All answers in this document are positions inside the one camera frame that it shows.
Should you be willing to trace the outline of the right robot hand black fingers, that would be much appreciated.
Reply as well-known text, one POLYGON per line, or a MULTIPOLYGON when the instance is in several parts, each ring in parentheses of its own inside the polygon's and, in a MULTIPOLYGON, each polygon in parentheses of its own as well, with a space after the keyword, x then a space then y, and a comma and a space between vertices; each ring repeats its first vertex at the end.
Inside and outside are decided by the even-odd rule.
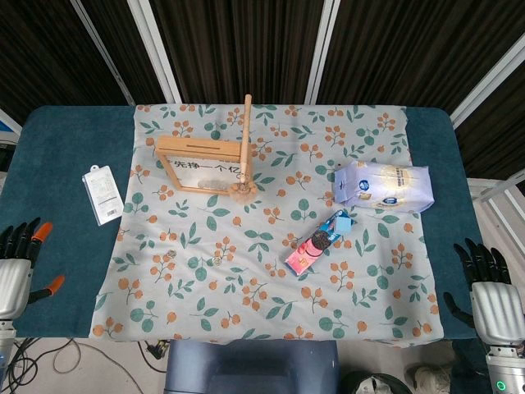
POLYGON ((520 346, 524 342, 523 304, 504 256, 469 238, 465 244, 455 243, 454 251, 463 266, 472 312, 461 310, 449 292, 443 294, 447 309, 475 329, 488 346, 520 346))

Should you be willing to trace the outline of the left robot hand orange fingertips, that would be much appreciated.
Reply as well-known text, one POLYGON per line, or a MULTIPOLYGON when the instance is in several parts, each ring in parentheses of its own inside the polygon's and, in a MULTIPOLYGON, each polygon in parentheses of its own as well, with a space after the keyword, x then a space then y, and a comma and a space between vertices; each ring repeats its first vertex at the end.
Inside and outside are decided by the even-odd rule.
POLYGON ((8 226, 1 231, 1 324, 19 318, 28 305, 54 296, 65 277, 59 275, 47 286, 32 291, 31 283, 42 244, 53 230, 39 218, 8 226))

